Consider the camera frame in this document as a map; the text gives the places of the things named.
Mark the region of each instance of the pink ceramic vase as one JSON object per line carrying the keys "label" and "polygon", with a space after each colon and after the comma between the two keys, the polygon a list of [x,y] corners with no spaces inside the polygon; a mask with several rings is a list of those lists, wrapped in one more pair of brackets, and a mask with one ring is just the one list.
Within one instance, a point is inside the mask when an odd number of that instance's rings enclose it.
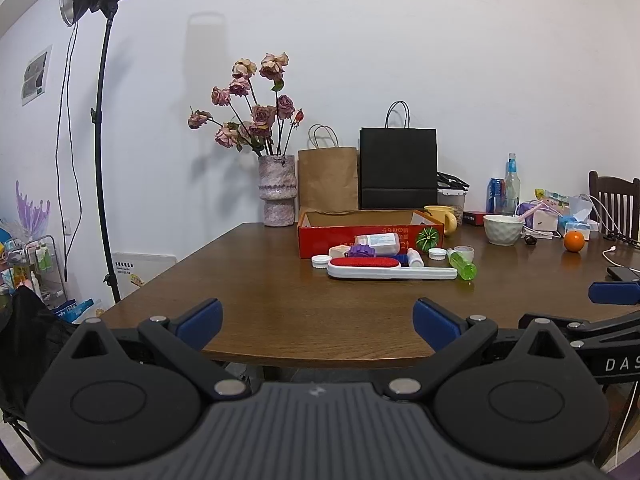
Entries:
{"label": "pink ceramic vase", "polygon": [[259,156],[258,190],[264,200],[264,224],[269,227],[292,225],[296,217],[293,199],[298,194],[294,156]]}

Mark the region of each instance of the blue can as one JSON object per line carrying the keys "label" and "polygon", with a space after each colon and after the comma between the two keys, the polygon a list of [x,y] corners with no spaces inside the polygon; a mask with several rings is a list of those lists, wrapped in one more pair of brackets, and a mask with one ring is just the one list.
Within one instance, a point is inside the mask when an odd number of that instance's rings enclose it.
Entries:
{"label": "blue can", "polygon": [[503,178],[492,178],[486,187],[486,211],[493,213],[495,211],[495,202],[504,196],[505,181]]}

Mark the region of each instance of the orange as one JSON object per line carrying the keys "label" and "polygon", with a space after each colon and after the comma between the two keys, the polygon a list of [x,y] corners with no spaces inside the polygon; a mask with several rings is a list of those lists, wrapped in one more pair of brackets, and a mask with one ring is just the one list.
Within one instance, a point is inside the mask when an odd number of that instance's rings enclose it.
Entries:
{"label": "orange", "polygon": [[578,231],[569,231],[564,235],[564,248],[572,253],[578,253],[584,247],[584,236]]}

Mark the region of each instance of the light stand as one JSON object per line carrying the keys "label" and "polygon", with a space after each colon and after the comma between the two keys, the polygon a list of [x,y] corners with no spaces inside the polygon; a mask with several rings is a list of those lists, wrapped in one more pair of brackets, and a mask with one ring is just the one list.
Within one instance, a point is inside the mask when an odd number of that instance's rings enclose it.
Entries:
{"label": "light stand", "polygon": [[104,211],[104,190],[102,188],[102,91],[104,87],[104,69],[107,61],[107,47],[109,46],[113,17],[118,11],[118,1],[119,0],[60,0],[62,19],[69,27],[75,24],[87,10],[91,10],[91,12],[101,10],[107,18],[104,41],[102,42],[100,70],[98,72],[95,110],[91,110],[91,120],[95,126],[95,187],[98,198],[98,218],[100,219],[104,259],[107,263],[107,275],[104,277],[104,282],[111,287],[115,303],[120,301],[120,291],[118,290],[118,279],[113,269],[113,259],[111,257],[109,234],[107,231],[107,219]]}
{"label": "light stand", "polygon": [[104,87],[104,67],[107,62],[107,47],[109,46],[109,36],[111,25],[116,11],[111,17],[107,17],[107,25],[104,30],[104,41],[102,42],[102,55],[100,56],[100,70],[98,72],[98,91],[95,100],[95,110],[91,109],[91,120],[95,127],[95,189],[98,195],[98,218],[100,219],[100,232],[102,234],[102,246],[104,247],[104,259],[107,261],[107,275],[104,282],[111,287],[113,301],[120,301],[120,291],[118,290],[118,277],[113,270],[113,259],[111,257],[111,247],[109,245],[109,234],[107,232],[107,218],[104,212],[104,191],[102,188],[102,89]]}

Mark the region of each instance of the black bag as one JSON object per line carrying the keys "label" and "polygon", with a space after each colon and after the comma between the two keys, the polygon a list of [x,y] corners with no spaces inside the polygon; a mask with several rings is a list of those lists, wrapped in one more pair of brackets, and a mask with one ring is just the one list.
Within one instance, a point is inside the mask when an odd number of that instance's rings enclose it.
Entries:
{"label": "black bag", "polygon": [[24,420],[24,410],[49,365],[76,329],[26,286],[0,308],[0,408]]}
{"label": "black bag", "polygon": [[[404,128],[389,128],[394,107],[404,107]],[[393,103],[384,128],[360,129],[360,209],[422,209],[438,203],[436,130],[412,128],[409,107]]]}

